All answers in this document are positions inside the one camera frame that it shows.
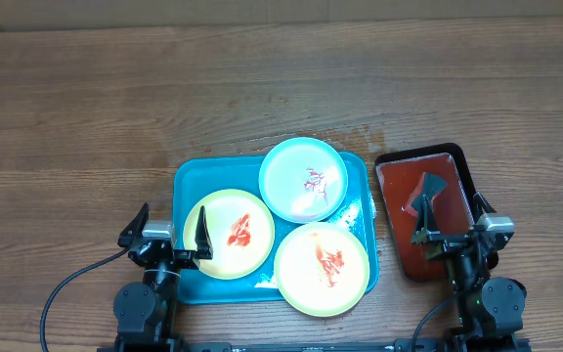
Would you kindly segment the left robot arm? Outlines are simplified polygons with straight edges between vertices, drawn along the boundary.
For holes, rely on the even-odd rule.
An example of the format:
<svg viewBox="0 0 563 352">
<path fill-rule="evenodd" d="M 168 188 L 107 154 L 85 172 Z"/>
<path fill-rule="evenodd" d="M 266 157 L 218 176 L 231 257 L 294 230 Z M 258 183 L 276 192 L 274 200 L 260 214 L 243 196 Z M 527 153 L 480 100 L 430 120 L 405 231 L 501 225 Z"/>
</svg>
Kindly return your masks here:
<svg viewBox="0 0 563 352">
<path fill-rule="evenodd" d="M 202 206 L 195 219 L 195 248 L 174 246 L 172 222 L 152 221 L 144 204 L 120 233 L 117 244 L 136 265 L 143 278 L 124 286 L 113 300 L 117 320 L 116 351 L 188 351 L 184 338 L 173 332 L 177 288 L 184 270 L 197 270 L 213 258 L 213 249 Z"/>
</svg>

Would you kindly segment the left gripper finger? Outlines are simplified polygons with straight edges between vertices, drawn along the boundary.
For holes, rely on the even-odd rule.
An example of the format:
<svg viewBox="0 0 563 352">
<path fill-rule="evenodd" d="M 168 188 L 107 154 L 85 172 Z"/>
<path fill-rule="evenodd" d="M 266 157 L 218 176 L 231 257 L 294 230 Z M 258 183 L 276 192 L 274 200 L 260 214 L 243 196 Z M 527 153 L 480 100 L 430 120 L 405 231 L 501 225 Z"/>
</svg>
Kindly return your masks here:
<svg viewBox="0 0 563 352">
<path fill-rule="evenodd" d="M 213 258 L 213 247 L 207 228 L 206 210 L 204 205 L 199 208 L 195 226 L 195 245 L 195 255 L 198 259 L 211 260 Z"/>
<path fill-rule="evenodd" d="M 117 245 L 130 247 L 135 239 L 142 235 L 144 227 L 149 220 L 150 207 L 145 202 L 134 219 L 119 234 Z"/>
</svg>

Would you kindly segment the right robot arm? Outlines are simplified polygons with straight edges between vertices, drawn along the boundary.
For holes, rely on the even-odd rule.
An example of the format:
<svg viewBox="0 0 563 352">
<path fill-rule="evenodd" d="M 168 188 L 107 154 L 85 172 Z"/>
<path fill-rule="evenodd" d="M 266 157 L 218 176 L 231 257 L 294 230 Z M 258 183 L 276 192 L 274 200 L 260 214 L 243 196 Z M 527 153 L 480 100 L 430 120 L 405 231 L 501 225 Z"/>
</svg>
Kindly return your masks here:
<svg viewBox="0 0 563 352">
<path fill-rule="evenodd" d="M 468 232 L 444 235 L 439 230 L 426 194 L 419 195 L 413 206 L 417 222 L 411 242 L 427 245 L 426 259 L 442 261 L 454 295 L 427 313 L 418 323 L 408 349 L 430 347 L 436 351 L 528 351 L 529 342 L 518 340 L 515 333 L 523 328 L 527 290 L 520 282 L 493 278 L 498 252 L 514 235 L 514 223 L 499 214 L 481 194 L 474 196 L 478 211 Z M 448 329 L 444 337 L 431 342 L 417 342 L 423 326 L 437 312 L 454 305 L 459 326 Z"/>
</svg>

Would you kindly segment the dark cleaning sponge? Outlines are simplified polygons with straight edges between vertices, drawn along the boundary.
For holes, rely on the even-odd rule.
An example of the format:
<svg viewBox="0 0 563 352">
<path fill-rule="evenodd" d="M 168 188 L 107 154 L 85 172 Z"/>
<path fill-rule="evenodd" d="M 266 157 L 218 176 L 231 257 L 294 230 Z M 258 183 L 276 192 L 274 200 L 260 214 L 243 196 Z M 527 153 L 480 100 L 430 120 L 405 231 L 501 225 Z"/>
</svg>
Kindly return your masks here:
<svg viewBox="0 0 563 352">
<path fill-rule="evenodd" d="M 423 200 L 427 198 L 432 205 L 434 199 L 447 188 L 447 181 L 433 173 L 423 172 L 416 187 L 403 209 L 412 217 L 417 217 Z"/>
</svg>

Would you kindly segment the light blue plate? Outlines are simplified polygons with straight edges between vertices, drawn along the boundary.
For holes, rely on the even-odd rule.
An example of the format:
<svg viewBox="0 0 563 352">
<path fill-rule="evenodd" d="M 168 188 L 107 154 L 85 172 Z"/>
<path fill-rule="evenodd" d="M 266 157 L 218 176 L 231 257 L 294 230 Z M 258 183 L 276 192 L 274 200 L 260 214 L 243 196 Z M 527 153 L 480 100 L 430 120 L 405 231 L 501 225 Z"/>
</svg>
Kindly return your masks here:
<svg viewBox="0 0 563 352">
<path fill-rule="evenodd" d="M 285 140 L 264 157 L 258 185 L 262 200 L 281 219 L 322 221 L 342 204 L 349 176 L 341 154 L 309 137 Z"/>
</svg>

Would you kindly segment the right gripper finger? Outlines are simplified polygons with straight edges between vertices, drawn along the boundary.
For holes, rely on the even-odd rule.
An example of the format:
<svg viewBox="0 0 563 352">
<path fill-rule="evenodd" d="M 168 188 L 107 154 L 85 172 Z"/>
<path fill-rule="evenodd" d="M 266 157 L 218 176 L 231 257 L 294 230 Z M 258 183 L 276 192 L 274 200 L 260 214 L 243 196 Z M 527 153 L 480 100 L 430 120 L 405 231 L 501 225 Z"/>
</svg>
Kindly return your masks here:
<svg viewBox="0 0 563 352">
<path fill-rule="evenodd" d="M 481 193 L 476 193 L 472 199 L 473 219 L 478 220 L 482 215 L 487 213 L 496 213 L 496 211 Z"/>
<path fill-rule="evenodd" d="M 411 207 L 417 214 L 411 243 L 429 244 L 435 242 L 441 232 L 433 214 L 431 199 L 426 194 L 422 194 L 411 203 Z"/>
</svg>

